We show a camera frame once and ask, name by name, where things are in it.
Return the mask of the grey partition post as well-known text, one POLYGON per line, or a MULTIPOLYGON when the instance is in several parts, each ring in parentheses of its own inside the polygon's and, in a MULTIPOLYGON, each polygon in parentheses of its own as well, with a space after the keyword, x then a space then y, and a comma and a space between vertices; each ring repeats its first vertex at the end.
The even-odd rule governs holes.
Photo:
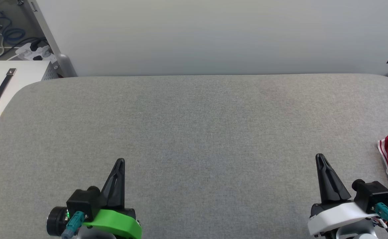
POLYGON ((71 63, 70 58, 63 54, 53 37, 53 34, 51 32, 51 29, 48 26, 48 23, 44 17, 43 12, 41 11, 41 8, 38 5, 37 0, 27 0, 30 8, 32 9, 34 16, 36 17, 36 20, 39 23, 40 28, 42 29, 50 47, 51 50, 54 52, 55 57, 57 59, 57 62, 60 66, 60 69, 62 70, 62 75, 64 77, 77 77, 77 73, 73 68, 73 65, 71 63))

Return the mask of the white power strip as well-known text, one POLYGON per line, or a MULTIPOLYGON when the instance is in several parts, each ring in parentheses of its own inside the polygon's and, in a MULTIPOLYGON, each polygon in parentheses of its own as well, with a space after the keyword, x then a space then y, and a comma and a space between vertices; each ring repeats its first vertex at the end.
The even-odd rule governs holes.
POLYGON ((39 43, 27 43, 19 47, 15 54, 21 60, 29 61, 49 61, 55 64, 57 59, 49 46, 39 47, 39 43))

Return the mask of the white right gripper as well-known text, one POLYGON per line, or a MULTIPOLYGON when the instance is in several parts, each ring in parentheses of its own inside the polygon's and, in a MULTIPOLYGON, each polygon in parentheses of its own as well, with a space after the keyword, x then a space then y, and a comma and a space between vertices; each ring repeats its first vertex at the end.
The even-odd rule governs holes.
MULTIPOLYGON (((316 167, 320 188, 321 203, 349 201, 351 195, 322 153, 316 154, 316 167)), ((365 213, 354 202, 343 203, 311 216, 308 230, 311 236, 342 237, 376 237, 371 221, 377 214, 365 213)))

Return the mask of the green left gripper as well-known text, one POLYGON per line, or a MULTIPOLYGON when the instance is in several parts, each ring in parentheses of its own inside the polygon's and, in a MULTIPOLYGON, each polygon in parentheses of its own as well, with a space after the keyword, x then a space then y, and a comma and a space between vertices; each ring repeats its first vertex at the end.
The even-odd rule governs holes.
POLYGON ((125 207, 125 160, 117 159, 101 193, 108 209, 101 209, 93 221, 81 227, 81 239, 142 239, 142 227, 131 216, 114 210, 125 207))

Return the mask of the white metal case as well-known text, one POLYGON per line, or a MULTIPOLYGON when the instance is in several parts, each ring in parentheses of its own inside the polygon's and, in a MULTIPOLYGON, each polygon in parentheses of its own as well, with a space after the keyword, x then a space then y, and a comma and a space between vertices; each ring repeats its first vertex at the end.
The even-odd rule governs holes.
POLYGON ((56 70, 49 61, 0 61, 0 85, 10 68, 16 68, 16 72, 0 99, 0 116, 9 101, 23 87, 58 78, 56 70))

